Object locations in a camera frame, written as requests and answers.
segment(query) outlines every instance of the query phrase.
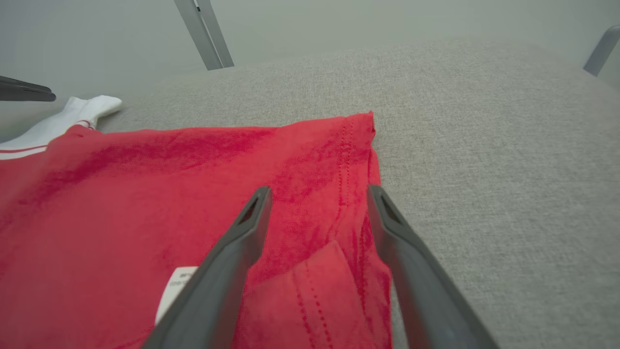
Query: red stripe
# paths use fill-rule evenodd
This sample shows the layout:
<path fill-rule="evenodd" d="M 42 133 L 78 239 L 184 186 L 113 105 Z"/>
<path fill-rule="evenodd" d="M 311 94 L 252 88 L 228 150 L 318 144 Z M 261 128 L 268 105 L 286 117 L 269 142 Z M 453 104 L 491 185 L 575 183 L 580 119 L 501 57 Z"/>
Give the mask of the red stripe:
<path fill-rule="evenodd" d="M 12 149 L 12 150 L 0 149 L 0 153 L 19 153 L 19 152 L 25 152 L 26 150 L 33 150 L 33 149 L 45 148 L 45 147 L 47 147 L 47 145 L 39 145 L 38 147 L 24 148 L 24 149 Z"/>
<path fill-rule="evenodd" d="M 87 124 L 88 124 L 88 128 L 91 128 L 91 127 L 92 127 L 91 122 L 90 122 L 90 121 L 88 121 L 88 120 L 80 120 L 80 121 L 76 122 L 76 124 L 77 124 L 77 123 L 79 123 L 79 122 L 82 122 L 82 121 L 84 121 L 85 123 L 87 123 Z"/>

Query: red fabric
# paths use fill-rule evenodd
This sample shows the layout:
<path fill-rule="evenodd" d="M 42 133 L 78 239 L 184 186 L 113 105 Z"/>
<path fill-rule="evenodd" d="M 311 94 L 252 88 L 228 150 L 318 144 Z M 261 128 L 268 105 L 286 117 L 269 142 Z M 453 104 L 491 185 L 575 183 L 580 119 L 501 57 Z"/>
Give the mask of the red fabric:
<path fill-rule="evenodd" d="M 366 186 L 373 116 L 280 128 L 74 126 L 0 161 L 0 347 L 137 348 L 172 272 L 199 265 L 252 193 L 273 191 L 235 348 L 391 347 L 388 268 Z"/>

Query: metal leg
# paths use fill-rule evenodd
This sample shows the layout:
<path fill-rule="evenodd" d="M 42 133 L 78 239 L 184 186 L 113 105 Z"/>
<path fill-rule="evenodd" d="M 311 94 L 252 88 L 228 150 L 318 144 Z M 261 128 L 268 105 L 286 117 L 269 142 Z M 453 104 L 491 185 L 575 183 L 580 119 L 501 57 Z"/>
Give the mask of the metal leg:
<path fill-rule="evenodd" d="M 228 52 L 228 47 L 224 41 L 224 36 L 219 28 L 218 20 L 215 18 L 215 12 L 213 11 L 213 6 L 211 6 L 211 0 L 197 0 L 197 3 L 200 5 L 200 15 L 205 20 L 206 29 L 209 31 L 211 41 L 213 42 L 215 50 L 218 52 L 219 60 L 222 62 L 222 66 L 224 68 L 234 66 L 233 59 L 231 58 L 231 54 Z"/>
<path fill-rule="evenodd" d="M 598 76 L 598 73 L 603 68 L 605 61 L 609 58 L 614 47 L 616 47 L 619 39 L 620 24 L 614 25 L 603 34 L 601 41 L 598 42 L 598 45 L 594 49 L 594 52 L 592 52 L 588 62 L 585 63 L 583 69 L 594 76 Z"/>
<path fill-rule="evenodd" d="M 193 0 L 174 0 L 174 3 L 181 13 L 181 17 L 185 22 L 187 30 L 190 32 L 194 44 L 205 62 L 205 66 L 208 70 L 222 68 L 222 63 L 219 61 L 219 56 L 211 39 L 209 33 L 206 31 L 205 25 L 202 23 L 200 13 L 196 9 Z"/>

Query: red t-shirt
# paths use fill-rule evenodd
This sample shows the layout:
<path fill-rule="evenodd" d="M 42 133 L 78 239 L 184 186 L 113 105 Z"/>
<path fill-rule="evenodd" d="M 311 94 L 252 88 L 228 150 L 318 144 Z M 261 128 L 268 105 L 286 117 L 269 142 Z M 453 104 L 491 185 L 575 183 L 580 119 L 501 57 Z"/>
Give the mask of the red t-shirt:
<path fill-rule="evenodd" d="M 273 191 L 233 347 L 389 348 L 390 274 L 366 187 L 373 115 L 285 127 L 71 127 L 0 161 L 0 347 L 137 348 L 164 287 Z"/>

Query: chair leg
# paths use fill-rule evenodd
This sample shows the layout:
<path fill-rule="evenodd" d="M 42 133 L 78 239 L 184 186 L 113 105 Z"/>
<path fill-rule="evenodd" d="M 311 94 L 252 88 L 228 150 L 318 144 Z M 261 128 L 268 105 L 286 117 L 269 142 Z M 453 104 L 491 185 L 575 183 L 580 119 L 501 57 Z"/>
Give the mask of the chair leg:
<path fill-rule="evenodd" d="M 609 58 L 614 47 L 616 47 L 619 39 L 620 24 L 612 26 L 603 34 L 601 41 L 598 42 L 598 45 L 594 49 L 594 52 L 592 52 L 588 62 L 583 66 L 583 69 L 594 76 L 598 76 L 598 73 L 603 68 L 605 61 Z"/>

